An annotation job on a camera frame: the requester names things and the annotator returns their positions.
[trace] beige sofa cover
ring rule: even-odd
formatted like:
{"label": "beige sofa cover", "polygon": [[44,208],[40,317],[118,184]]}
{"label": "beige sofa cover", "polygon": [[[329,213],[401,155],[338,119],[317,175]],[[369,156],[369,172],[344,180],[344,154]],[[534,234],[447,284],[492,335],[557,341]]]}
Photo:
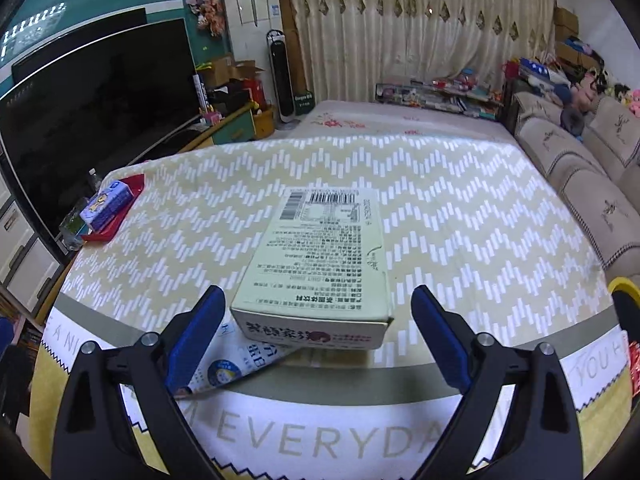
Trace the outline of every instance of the beige sofa cover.
{"label": "beige sofa cover", "polygon": [[640,120],[615,99],[601,99],[595,118],[585,127],[582,138],[585,147],[616,184],[622,180],[625,170],[638,162]]}
{"label": "beige sofa cover", "polygon": [[595,248],[608,281],[640,274],[640,215],[612,181],[576,170],[560,196]]}
{"label": "beige sofa cover", "polygon": [[518,92],[514,98],[520,104],[520,113],[518,114],[518,121],[516,122],[516,130],[514,133],[516,137],[525,122],[533,117],[560,126],[562,108],[559,106],[528,92]]}
{"label": "beige sofa cover", "polygon": [[574,136],[548,121],[530,118],[517,132],[516,140],[556,191],[578,168],[607,175],[591,152]]}

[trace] storage box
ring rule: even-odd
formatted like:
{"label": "storage box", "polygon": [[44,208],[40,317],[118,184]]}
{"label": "storage box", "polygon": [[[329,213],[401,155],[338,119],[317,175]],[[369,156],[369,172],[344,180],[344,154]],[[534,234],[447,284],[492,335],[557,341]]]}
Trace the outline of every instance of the storage box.
{"label": "storage box", "polygon": [[584,67],[585,70],[590,68],[598,68],[600,65],[591,56],[587,56],[581,52],[578,52],[569,45],[556,41],[556,56],[567,60],[569,63]]}
{"label": "storage box", "polygon": [[273,108],[268,107],[263,110],[262,113],[254,115],[254,127],[256,140],[261,140],[269,137],[275,130],[273,124]]}
{"label": "storage box", "polygon": [[289,188],[231,301],[249,338],[374,349],[392,303],[376,192]]}
{"label": "storage box", "polygon": [[580,28],[578,28],[578,16],[562,7],[556,7],[554,9],[554,23],[556,25],[564,25],[569,30],[572,30],[575,35],[580,32]]}
{"label": "storage box", "polygon": [[254,79],[264,70],[255,65],[252,59],[235,61],[232,54],[214,59],[211,68],[198,70],[204,85],[208,89],[217,88],[230,79]]}
{"label": "storage box", "polygon": [[565,25],[556,25],[556,41],[564,41],[570,36],[576,36],[576,33]]}

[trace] pillow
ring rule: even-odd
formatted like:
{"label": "pillow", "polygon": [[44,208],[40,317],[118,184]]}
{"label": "pillow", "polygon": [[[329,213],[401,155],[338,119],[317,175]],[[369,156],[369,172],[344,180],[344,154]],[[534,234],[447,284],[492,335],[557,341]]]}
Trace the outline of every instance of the pillow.
{"label": "pillow", "polygon": [[530,117],[537,117],[560,126],[560,114],[562,108],[555,104],[528,92],[518,92],[515,95],[516,101],[520,104],[520,113],[516,124],[516,136],[520,128]]}
{"label": "pillow", "polygon": [[610,97],[601,99],[590,127],[625,168],[638,160],[640,120],[625,105]]}
{"label": "pillow", "polygon": [[640,216],[612,181],[577,170],[560,196],[590,240],[608,282],[640,274]]}
{"label": "pillow", "polygon": [[555,190],[559,190],[569,173],[577,168],[606,176],[596,158],[579,140],[548,121],[529,119],[520,129],[517,140]]}

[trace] curtain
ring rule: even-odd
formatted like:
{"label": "curtain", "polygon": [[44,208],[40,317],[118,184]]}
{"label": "curtain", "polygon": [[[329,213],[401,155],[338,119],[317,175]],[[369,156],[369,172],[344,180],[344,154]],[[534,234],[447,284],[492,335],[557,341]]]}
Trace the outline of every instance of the curtain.
{"label": "curtain", "polygon": [[369,101],[378,82],[476,70],[550,49],[554,0],[291,0],[316,101]]}

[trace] plastic bottle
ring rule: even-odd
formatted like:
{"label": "plastic bottle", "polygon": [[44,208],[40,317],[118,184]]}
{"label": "plastic bottle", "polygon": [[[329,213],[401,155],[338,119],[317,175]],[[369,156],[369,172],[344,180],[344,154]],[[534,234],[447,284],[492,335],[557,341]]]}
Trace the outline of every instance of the plastic bottle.
{"label": "plastic bottle", "polygon": [[95,168],[91,168],[89,170],[89,183],[91,187],[94,188],[95,192],[100,191],[100,184],[102,183],[102,179],[95,173]]}

